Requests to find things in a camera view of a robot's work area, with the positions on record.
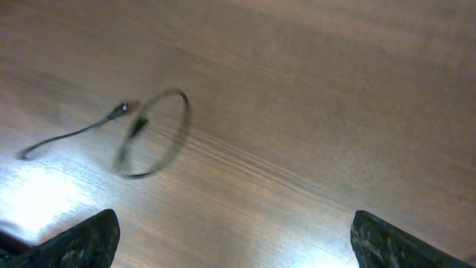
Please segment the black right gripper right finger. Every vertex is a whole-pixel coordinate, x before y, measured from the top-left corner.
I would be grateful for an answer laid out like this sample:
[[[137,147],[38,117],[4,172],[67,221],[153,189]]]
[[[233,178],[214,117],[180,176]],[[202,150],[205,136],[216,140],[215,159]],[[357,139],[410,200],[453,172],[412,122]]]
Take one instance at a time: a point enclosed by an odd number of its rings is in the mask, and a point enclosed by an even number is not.
[[[355,213],[350,243],[360,268],[472,268],[368,211]]]

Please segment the black cable white-tipped plug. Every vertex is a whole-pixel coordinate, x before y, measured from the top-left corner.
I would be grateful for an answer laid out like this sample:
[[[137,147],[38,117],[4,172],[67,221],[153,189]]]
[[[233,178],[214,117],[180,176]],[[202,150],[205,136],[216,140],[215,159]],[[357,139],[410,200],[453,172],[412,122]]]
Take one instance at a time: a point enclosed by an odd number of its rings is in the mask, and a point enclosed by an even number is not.
[[[138,139],[139,135],[146,129],[147,125],[149,124],[149,119],[147,117],[148,112],[155,105],[157,105],[160,100],[173,96],[179,96],[182,99],[183,109],[181,113],[181,121],[179,128],[177,129],[176,133],[172,138],[172,145],[169,147],[165,156],[156,161],[148,170],[145,170],[141,173],[128,173],[126,169],[127,165],[129,164],[129,153],[135,140]],[[22,161],[31,161],[33,158],[30,156],[30,154],[33,151],[39,149],[40,147],[45,146],[46,144],[50,144],[52,142],[59,141],[65,138],[70,138],[82,134],[86,131],[99,128],[111,121],[131,114],[134,110],[138,110],[138,115],[131,123],[131,127],[126,133],[126,136],[121,142],[118,151],[115,155],[115,172],[119,176],[122,176],[124,179],[129,180],[145,179],[147,177],[153,176],[163,170],[166,166],[168,166],[169,163],[171,163],[172,160],[174,160],[174,158],[183,148],[184,143],[186,142],[187,137],[190,133],[190,101],[186,93],[176,87],[165,89],[164,91],[158,93],[156,96],[149,99],[144,104],[133,101],[123,101],[99,121],[82,129],[76,130],[72,133],[66,133],[52,138],[47,138],[43,141],[26,147],[25,149],[20,150],[18,152],[18,158]]]

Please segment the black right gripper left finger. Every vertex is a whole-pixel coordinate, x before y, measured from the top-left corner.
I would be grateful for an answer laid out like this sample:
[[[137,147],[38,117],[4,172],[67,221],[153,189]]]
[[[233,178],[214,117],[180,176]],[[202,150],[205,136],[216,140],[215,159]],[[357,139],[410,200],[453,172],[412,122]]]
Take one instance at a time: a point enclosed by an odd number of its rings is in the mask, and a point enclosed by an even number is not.
[[[108,208],[31,248],[1,234],[1,268],[110,268],[120,226]]]

